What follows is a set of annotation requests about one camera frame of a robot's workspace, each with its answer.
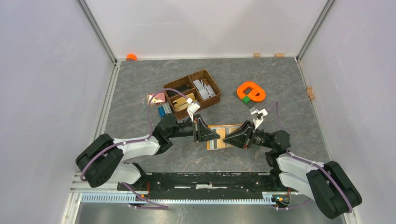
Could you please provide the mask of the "yellow leather card holder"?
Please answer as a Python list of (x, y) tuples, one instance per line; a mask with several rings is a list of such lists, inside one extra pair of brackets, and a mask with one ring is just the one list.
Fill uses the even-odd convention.
[(210, 151), (214, 150), (219, 150), (219, 149), (224, 149), (228, 147), (232, 147), (231, 144), (225, 143), (224, 138), (236, 131), (241, 124), (234, 124), (234, 125), (209, 125), (208, 127), (213, 130), (215, 133), (217, 133), (220, 138), (219, 139), (214, 139), (210, 140), (206, 144), (206, 149)]

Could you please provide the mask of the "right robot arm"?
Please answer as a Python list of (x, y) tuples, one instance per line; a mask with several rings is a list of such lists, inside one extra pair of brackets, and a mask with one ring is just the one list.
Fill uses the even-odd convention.
[(272, 168), (271, 187), (297, 190), (313, 200), (329, 219), (351, 213), (354, 207), (362, 204), (359, 191), (337, 162), (320, 163), (295, 155), (289, 150), (290, 134), (284, 130), (267, 133), (247, 120), (226, 135), (224, 142), (242, 149), (252, 145), (269, 148), (265, 157)]

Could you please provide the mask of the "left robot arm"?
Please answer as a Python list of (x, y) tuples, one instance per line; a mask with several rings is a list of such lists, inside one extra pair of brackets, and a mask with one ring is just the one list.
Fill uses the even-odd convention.
[(113, 139), (105, 133), (95, 139), (76, 159), (80, 180), (96, 188), (107, 181), (124, 182), (135, 190), (147, 184), (144, 171), (127, 161), (141, 156), (165, 153), (172, 138), (192, 136), (195, 142), (216, 140), (220, 135), (210, 129), (200, 114), (178, 122), (174, 114), (165, 114), (153, 132), (142, 138)]

